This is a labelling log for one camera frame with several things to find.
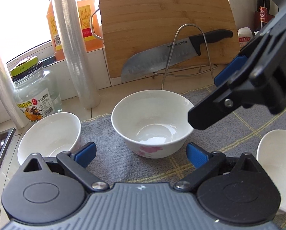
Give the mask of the black handled santoku knife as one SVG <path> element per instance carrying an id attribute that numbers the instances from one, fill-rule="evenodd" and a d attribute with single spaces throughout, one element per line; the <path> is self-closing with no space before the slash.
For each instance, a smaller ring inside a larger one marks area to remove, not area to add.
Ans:
<path id="1" fill-rule="evenodd" d="M 225 38 L 232 38 L 233 32 L 231 30 L 219 29 L 206 32 L 205 36 L 207 43 L 211 44 Z M 197 56 L 201 55 L 200 46 L 204 44 L 203 36 L 202 34 L 191 35 L 184 39 L 177 40 L 170 66 L 181 63 L 181 52 L 186 49 L 187 40 L 190 40 L 194 47 L 194 54 L 196 54 L 197 51 Z M 121 82 L 126 83 L 128 81 L 133 81 L 147 74 L 165 69 L 171 46 L 172 43 L 163 44 L 131 56 L 123 65 Z"/>

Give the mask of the white plastic bag roll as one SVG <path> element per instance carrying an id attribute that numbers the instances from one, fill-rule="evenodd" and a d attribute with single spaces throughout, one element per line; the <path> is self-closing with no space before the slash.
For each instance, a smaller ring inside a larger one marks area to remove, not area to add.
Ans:
<path id="1" fill-rule="evenodd" d="M 28 124 L 25 115 L 21 113 L 20 109 L 16 106 L 13 97 L 14 84 L 10 77 L 10 73 L 2 62 L 0 57 L 0 100 L 6 112 L 10 116 L 17 129 L 24 128 Z"/>

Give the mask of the red clipped snack bag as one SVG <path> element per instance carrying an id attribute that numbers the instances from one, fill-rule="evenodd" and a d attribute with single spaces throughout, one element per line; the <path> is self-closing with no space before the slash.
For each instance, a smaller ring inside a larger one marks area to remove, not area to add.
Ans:
<path id="1" fill-rule="evenodd" d="M 240 28 L 238 30 L 240 48 L 243 48 L 254 36 L 255 33 L 249 27 Z"/>

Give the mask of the grey checked dish towel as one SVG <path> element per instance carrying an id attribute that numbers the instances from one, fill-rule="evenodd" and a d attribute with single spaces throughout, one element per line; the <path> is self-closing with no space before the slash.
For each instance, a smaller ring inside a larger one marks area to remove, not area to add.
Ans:
<path id="1" fill-rule="evenodd" d="M 100 107 L 114 103 L 108 114 L 81 124 L 83 144 L 96 144 L 96 157 L 88 171 L 108 184 L 176 183 L 196 168 L 186 156 L 190 142 L 205 151 L 219 151 L 228 157 L 244 152 L 256 154 L 262 137 L 275 129 L 286 130 L 286 107 L 272 115 L 262 105 L 232 113 L 205 130 L 188 124 L 188 111 L 215 90 L 214 85 L 186 89 L 184 93 L 160 88 L 138 88 L 119 95 L 119 86 L 110 88 Z"/>

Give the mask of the glass jar green lid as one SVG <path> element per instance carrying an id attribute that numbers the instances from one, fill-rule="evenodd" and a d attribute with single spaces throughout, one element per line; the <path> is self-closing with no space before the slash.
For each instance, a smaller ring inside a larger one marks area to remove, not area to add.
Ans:
<path id="1" fill-rule="evenodd" d="M 55 74 L 43 67 L 37 56 L 29 56 L 10 70 L 16 105 L 32 123 L 62 111 Z"/>

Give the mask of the white floral bowl front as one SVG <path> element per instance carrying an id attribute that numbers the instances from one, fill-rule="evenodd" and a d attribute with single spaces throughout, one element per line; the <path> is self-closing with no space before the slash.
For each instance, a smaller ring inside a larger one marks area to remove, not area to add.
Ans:
<path id="1" fill-rule="evenodd" d="M 193 128 L 188 112 L 193 104 L 167 90 L 144 90 L 123 98 L 113 109 L 111 123 L 126 146 L 151 159 L 165 158 L 182 148 Z"/>

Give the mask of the bamboo cutting board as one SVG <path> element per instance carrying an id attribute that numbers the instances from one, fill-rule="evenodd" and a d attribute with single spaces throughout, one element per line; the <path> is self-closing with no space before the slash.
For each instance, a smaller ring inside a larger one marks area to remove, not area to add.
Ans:
<path id="1" fill-rule="evenodd" d="M 217 29 L 237 32 L 228 0 L 99 0 L 111 78 L 134 54 Z"/>

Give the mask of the plain white bowl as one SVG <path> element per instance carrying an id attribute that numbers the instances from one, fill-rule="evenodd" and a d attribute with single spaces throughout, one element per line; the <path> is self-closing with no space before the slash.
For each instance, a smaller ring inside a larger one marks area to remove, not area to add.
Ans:
<path id="1" fill-rule="evenodd" d="M 286 130 L 266 133 L 259 142 L 256 159 L 280 192 L 279 213 L 286 213 Z"/>

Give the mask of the clear plastic wrap roll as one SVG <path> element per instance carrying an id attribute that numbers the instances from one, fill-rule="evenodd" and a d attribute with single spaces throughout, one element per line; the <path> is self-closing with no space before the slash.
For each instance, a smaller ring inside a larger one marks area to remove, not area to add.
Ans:
<path id="1" fill-rule="evenodd" d="M 100 103 L 93 76 L 88 69 L 76 0 L 52 0 L 58 33 L 72 83 L 83 108 Z"/>

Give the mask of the white floral bowl back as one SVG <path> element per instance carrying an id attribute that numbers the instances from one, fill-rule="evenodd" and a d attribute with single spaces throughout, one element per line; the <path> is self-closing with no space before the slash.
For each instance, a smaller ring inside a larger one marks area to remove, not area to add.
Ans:
<path id="1" fill-rule="evenodd" d="M 69 112 L 45 117 L 34 124 L 23 136 L 17 152 L 22 165 L 32 153 L 55 157 L 63 151 L 75 152 L 82 145 L 81 121 Z"/>

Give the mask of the dark soy sauce bottle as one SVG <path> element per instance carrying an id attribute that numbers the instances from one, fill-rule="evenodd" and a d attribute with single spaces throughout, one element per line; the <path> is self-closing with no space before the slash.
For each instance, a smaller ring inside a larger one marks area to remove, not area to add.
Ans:
<path id="1" fill-rule="evenodd" d="M 270 14 L 270 0 L 257 0 L 257 10 L 254 14 L 254 33 L 257 34 L 274 15 Z"/>

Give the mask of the white floral bowl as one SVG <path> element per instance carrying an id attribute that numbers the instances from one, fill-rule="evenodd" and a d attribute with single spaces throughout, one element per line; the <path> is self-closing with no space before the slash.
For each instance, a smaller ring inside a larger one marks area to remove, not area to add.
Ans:
<path id="1" fill-rule="evenodd" d="M 111 123 L 126 146 L 151 159 L 165 158 L 182 148 L 193 128 L 188 112 L 193 104 L 167 90 L 144 90 L 123 98 L 113 109 Z"/>
<path id="2" fill-rule="evenodd" d="M 23 136 L 17 152 L 22 165 L 32 153 L 55 157 L 63 151 L 75 152 L 82 145 L 81 121 L 69 112 L 45 117 L 34 124 Z"/>

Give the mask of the orange cooking oil jug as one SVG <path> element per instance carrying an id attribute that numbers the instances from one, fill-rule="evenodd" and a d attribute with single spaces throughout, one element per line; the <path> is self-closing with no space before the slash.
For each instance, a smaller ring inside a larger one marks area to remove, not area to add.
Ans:
<path id="1" fill-rule="evenodd" d="M 96 49 L 101 49 L 104 45 L 103 41 L 102 39 L 97 39 L 92 34 L 92 28 L 91 28 L 91 22 L 92 22 L 94 32 L 98 36 L 101 35 L 101 30 L 100 30 L 97 16 L 94 15 L 93 18 L 91 18 L 92 13 L 96 11 L 95 1 L 94 0 L 77 1 L 77 8 L 78 8 L 78 14 L 79 14 L 79 20 L 80 20 L 80 28 L 82 31 L 86 51 L 90 52 Z M 54 56 L 57 61 L 64 60 L 65 56 L 63 53 L 63 49 L 62 49 L 61 40 L 58 34 L 52 1 L 49 2 L 46 17 L 48 21 L 50 36 L 51 36 L 51 42 L 52 42 L 52 46 L 54 49 Z"/>

